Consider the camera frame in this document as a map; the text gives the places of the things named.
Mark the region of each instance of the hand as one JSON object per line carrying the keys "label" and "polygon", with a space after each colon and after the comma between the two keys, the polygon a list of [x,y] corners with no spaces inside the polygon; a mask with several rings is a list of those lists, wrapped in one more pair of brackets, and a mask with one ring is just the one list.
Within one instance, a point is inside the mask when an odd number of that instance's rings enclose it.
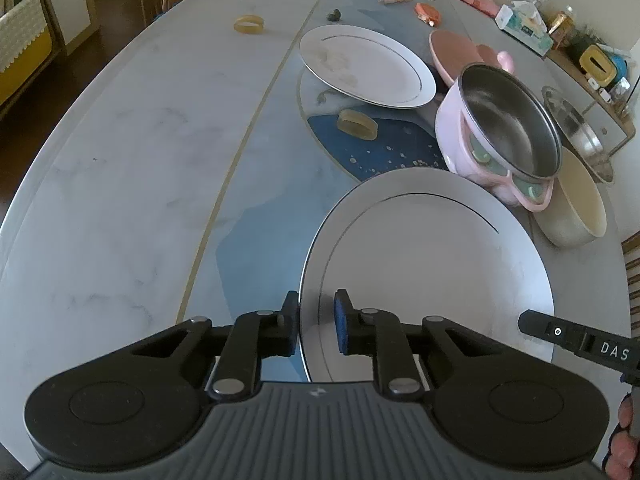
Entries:
{"label": "hand", "polygon": [[[618,421],[625,430],[634,416],[631,397],[627,396],[620,403]],[[638,440],[632,438],[628,431],[620,431],[611,439],[611,456],[607,460],[604,471],[611,480],[630,480],[631,465],[638,454]]]}

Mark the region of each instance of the yellow ring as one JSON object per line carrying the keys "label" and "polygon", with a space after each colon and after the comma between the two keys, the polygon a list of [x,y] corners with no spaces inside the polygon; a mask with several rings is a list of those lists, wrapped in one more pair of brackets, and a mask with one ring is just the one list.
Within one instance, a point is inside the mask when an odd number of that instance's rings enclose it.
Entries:
{"label": "yellow ring", "polygon": [[264,20],[255,14],[245,14],[236,19],[234,29],[243,34],[260,34],[264,30]]}

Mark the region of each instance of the stainless steel bowl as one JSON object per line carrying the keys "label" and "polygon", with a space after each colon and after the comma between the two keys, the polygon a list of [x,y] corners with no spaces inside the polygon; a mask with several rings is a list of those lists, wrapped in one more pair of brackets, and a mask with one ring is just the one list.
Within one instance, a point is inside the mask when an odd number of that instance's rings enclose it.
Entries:
{"label": "stainless steel bowl", "polygon": [[556,120],[562,131],[562,143],[580,158],[594,181],[612,186],[614,182],[613,166],[609,155],[602,147],[600,139],[585,122],[578,110],[562,94],[551,86],[542,89],[545,108]]}
{"label": "stainless steel bowl", "polygon": [[514,76],[486,64],[468,65],[458,81],[462,101],[484,137],[478,141],[505,168],[529,182],[556,176],[562,144],[551,116]]}

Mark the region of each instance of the yellow fabric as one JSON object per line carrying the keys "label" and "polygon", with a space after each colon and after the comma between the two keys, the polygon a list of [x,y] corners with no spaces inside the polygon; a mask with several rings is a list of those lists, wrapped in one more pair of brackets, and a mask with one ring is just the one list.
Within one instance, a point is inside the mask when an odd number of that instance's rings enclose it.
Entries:
{"label": "yellow fabric", "polygon": [[7,69],[0,73],[0,105],[4,103],[51,53],[51,35],[45,28]]}

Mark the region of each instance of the beige bowl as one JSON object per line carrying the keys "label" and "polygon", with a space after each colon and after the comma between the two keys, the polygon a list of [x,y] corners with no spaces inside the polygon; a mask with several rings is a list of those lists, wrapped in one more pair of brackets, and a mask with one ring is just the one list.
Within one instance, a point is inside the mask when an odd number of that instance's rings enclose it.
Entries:
{"label": "beige bowl", "polygon": [[564,147],[549,206],[534,216],[558,247],[580,246],[607,231],[607,213],[598,188],[580,159]]}

